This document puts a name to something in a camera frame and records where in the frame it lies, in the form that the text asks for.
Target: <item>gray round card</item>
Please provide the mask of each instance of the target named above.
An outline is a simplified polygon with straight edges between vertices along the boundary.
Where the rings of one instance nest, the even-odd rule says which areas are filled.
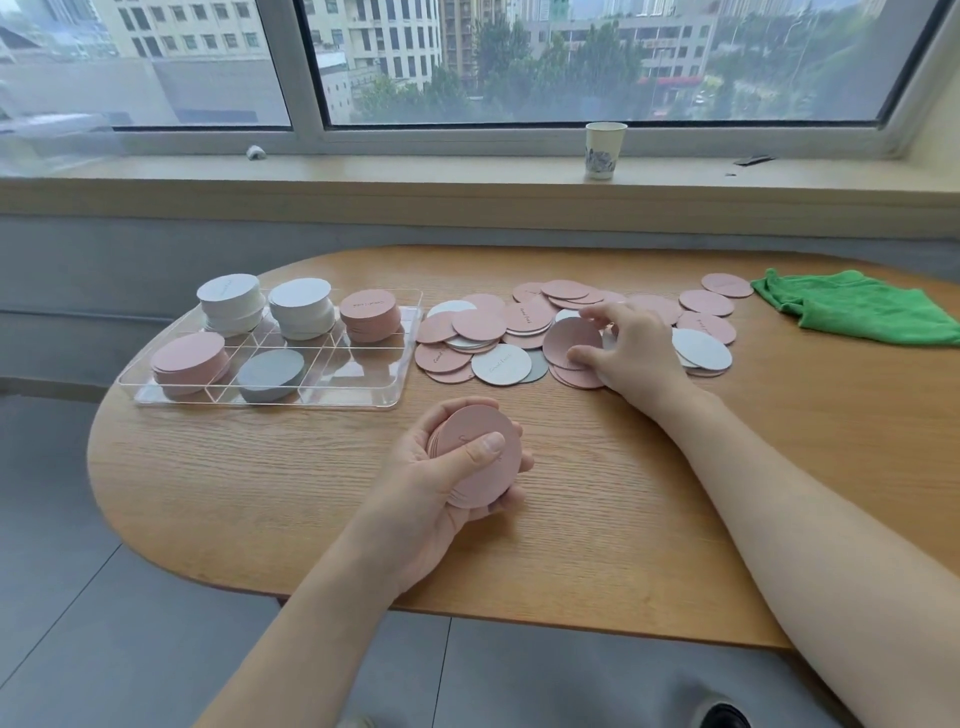
[[[234,384],[248,402],[276,401],[300,386],[303,366],[303,355],[293,349],[262,352],[240,367]]]

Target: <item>forearm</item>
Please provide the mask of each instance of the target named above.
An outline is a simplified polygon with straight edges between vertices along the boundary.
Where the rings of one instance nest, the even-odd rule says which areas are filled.
[[[713,395],[657,420],[784,631],[868,728],[953,726],[960,579],[794,466]]]
[[[332,726],[390,605],[386,583],[348,544],[332,546],[197,725]]]

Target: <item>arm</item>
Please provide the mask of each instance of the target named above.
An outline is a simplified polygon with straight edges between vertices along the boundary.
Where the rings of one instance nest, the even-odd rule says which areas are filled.
[[[867,728],[960,714],[960,578],[780,455],[688,381],[669,329],[623,304],[612,352],[577,348],[689,460],[783,630]]]
[[[498,406],[482,397],[446,401],[399,439],[364,504],[197,726],[332,726],[394,599],[436,568],[468,521],[523,501],[514,485],[488,508],[446,504],[453,487],[490,465],[504,445],[503,435],[492,433],[441,457],[427,457],[430,433],[468,404]],[[520,469],[532,467],[533,458],[525,452]]]

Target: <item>wood grain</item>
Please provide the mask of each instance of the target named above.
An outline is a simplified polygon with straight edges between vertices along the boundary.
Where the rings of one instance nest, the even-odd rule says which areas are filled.
[[[324,255],[262,276],[335,287],[418,287],[427,305],[509,298],[576,279],[676,296],[707,273],[856,267],[923,287],[954,316],[960,287],[794,254],[388,248]],[[737,302],[732,370],[698,381],[801,467],[960,573],[957,351],[801,331],[759,297]],[[469,525],[401,608],[665,638],[787,646],[683,457],[617,395],[551,377],[497,390],[414,369],[387,412],[138,407],[114,385],[90,435],[93,492],[124,542],[180,576],[291,593],[361,501],[399,432],[437,400],[493,394],[526,427],[526,509]]]

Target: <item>gray wall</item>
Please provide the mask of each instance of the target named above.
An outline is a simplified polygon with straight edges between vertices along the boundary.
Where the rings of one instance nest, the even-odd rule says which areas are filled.
[[[107,385],[205,280],[396,244],[802,251],[960,282],[953,241],[0,216],[0,377]]]

